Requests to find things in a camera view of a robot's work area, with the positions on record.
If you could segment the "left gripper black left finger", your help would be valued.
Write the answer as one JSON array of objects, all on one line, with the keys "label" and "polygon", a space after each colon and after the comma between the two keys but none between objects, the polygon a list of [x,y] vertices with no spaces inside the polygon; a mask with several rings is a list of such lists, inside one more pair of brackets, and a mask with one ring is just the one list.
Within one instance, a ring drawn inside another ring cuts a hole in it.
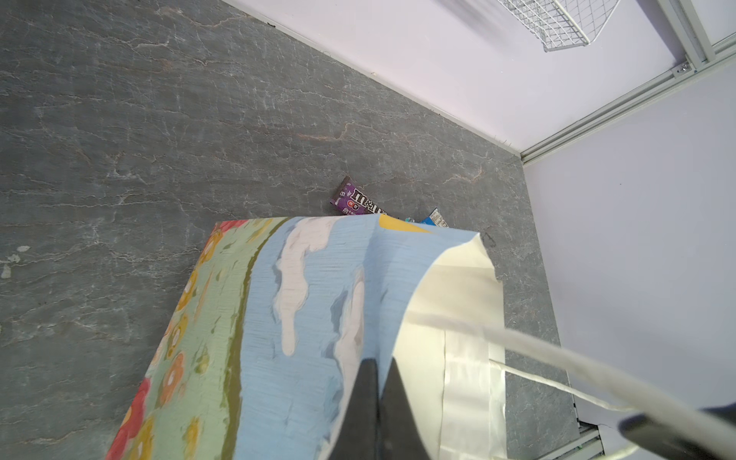
[{"label": "left gripper black left finger", "polygon": [[378,458],[379,382],[373,358],[360,363],[344,419],[330,460]]}]

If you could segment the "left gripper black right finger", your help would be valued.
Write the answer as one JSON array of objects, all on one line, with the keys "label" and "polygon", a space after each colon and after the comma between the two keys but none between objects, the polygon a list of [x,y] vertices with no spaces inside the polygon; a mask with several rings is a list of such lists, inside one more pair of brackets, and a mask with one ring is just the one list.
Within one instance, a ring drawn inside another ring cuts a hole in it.
[{"label": "left gripper black right finger", "polygon": [[381,459],[429,460],[402,381],[398,363],[393,358],[379,400]]}]

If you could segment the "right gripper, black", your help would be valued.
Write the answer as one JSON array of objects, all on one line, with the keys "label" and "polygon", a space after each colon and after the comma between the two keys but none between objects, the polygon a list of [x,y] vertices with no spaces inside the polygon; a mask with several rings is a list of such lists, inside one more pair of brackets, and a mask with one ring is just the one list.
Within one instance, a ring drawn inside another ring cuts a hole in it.
[{"label": "right gripper, black", "polygon": [[663,459],[733,459],[735,404],[693,409],[680,402],[635,402],[640,412],[618,424],[621,435]]}]

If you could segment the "paper bag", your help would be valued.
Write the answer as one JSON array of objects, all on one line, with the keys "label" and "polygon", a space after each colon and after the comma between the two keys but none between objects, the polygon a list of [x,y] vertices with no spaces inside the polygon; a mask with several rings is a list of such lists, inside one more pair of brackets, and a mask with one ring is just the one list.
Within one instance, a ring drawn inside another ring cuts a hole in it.
[{"label": "paper bag", "polygon": [[504,325],[477,233],[385,215],[257,218],[213,230],[110,459],[329,459],[360,363],[393,358],[429,459],[502,459],[507,351],[617,398],[659,389]]}]

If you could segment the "purple M&M's packet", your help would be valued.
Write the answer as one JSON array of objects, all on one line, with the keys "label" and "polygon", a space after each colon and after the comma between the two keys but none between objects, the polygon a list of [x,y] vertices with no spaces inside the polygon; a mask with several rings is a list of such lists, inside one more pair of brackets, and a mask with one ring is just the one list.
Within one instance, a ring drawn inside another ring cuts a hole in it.
[{"label": "purple M&M's packet", "polygon": [[343,182],[333,194],[330,203],[339,212],[348,216],[362,216],[370,214],[384,214],[383,209],[371,201],[364,192],[360,191],[350,176],[345,176]]}]

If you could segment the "blue snack packet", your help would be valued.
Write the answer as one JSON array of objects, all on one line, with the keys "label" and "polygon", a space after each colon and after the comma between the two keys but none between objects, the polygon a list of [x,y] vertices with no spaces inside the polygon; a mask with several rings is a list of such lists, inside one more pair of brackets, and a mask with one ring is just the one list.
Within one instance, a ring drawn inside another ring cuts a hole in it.
[{"label": "blue snack packet", "polygon": [[447,224],[446,220],[444,219],[438,208],[434,208],[429,216],[422,220],[422,224],[449,228],[449,225]]}]

